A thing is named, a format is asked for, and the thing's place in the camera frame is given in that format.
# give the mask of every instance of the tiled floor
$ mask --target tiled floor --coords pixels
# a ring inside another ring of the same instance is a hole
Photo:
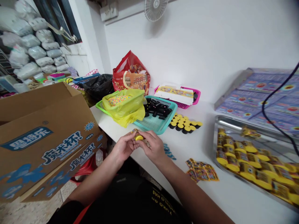
[[[156,185],[160,190],[162,187],[140,167],[140,174],[148,181]],[[76,188],[76,184],[68,181],[57,194],[49,201],[20,203],[15,200],[12,203],[0,203],[0,223],[1,224],[41,224],[47,223],[57,208],[67,199],[70,193]]]

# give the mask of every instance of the power outlet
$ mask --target power outlet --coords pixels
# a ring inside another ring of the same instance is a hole
[[[118,17],[118,3],[113,2],[100,9],[102,21],[107,21],[114,17]]]

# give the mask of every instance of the person's arm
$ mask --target person's arm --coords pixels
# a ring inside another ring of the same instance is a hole
[[[138,148],[133,141],[135,134],[136,132],[122,136],[103,163],[70,194],[63,205],[69,201],[79,201],[86,207],[101,196],[124,161]]]
[[[147,157],[169,181],[193,223],[234,223],[216,203],[164,153],[163,142],[153,131],[140,131],[139,134],[146,138],[150,147],[143,141],[136,141],[136,145],[143,148]]]

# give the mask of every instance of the black shirt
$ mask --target black shirt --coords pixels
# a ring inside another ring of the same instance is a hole
[[[73,224],[84,209],[70,201],[48,224]],[[191,223],[183,207],[165,190],[130,174],[116,176],[103,196],[88,208],[80,223]]]

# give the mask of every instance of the window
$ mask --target window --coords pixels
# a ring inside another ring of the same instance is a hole
[[[34,3],[40,12],[40,15],[53,27],[60,29],[63,27],[71,36],[75,35],[81,42],[81,36],[69,5],[69,0],[34,0]],[[75,44],[74,42],[52,32],[56,41],[62,45]]]

